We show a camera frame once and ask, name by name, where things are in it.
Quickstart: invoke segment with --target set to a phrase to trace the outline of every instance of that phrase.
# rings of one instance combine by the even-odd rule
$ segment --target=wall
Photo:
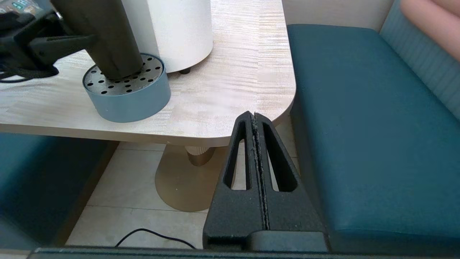
[[[283,0],[287,24],[327,24],[380,31],[394,0]]]

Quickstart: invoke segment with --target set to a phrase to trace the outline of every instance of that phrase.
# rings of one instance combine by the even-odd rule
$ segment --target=light wood grain surface
[[[169,74],[171,100],[132,123],[101,118],[81,79],[85,51],[56,63],[58,76],[0,84],[0,131],[118,141],[228,145],[245,111],[275,124],[290,110],[295,79],[281,0],[212,0],[214,47],[190,74]]]

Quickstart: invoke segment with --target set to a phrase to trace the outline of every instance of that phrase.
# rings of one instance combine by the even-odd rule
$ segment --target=table pedestal base
[[[189,161],[192,165],[202,166],[206,164],[214,154],[215,147],[185,147]]]
[[[158,195],[177,210],[209,208],[226,153],[227,147],[217,147],[207,163],[195,166],[184,147],[167,145],[155,174]]]

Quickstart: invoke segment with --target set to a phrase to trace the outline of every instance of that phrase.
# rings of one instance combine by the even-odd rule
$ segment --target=floor tile
[[[238,155],[244,156],[244,140],[240,141],[240,145],[238,146]]]
[[[67,245],[111,247],[129,232],[146,228],[202,248],[205,220],[206,214],[196,212],[86,206]],[[146,232],[131,235],[120,247],[189,248]]]
[[[238,155],[235,166],[235,179],[232,190],[246,190],[246,163],[244,155]]]
[[[291,117],[288,117],[284,122],[281,122],[276,128],[278,135],[283,141],[284,146],[291,157],[297,157],[295,150],[294,133],[292,131]]]
[[[132,149],[132,150],[150,150],[150,151],[164,151],[166,144],[148,143],[148,142],[120,142],[119,149]]]
[[[174,210],[155,189],[155,173],[162,154],[117,149],[88,205]]]
[[[294,163],[295,169],[297,169],[297,172],[300,173],[299,161],[295,157],[291,157],[291,159],[292,159],[292,162]]]

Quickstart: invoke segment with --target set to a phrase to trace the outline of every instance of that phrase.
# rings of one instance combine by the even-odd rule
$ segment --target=black cord
[[[23,78],[23,79],[17,79],[17,80],[0,80],[0,83],[21,83],[25,81],[29,81],[31,78]]]
[[[121,243],[123,243],[123,241],[125,239],[127,239],[130,235],[136,233],[136,232],[139,232],[139,231],[145,231],[145,232],[149,232],[151,234],[154,234],[154,235],[157,235],[161,238],[164,238],[164,239],[168,239],[168,240],[172,240],[172,241],[177,241],[177,242],[181,242],[183,244],[186,244],[187,246],[191,247],[192,249],[196,249],[192,244],[188,243],[187,241],[184,241],[182,239],[178,239],[178,238],[175,238],[175,237],[168,237],[168,236],[165,236],[165,235],[162,235],[162,234],[159,234],[159,233],[156,233],[155,231],[151,231],[151,230],[148,230],[148,229],[136,229],[136,230],[133,230],[131,232],[129,232],[128,235],[124,236],[116,245],[115,247],[118,247]]]
[[[0,79],[5,79],[5,78],[8,78],[8,77],[12,77],[13,74],[9,73],[9,72],[3,72],[0,74]]]

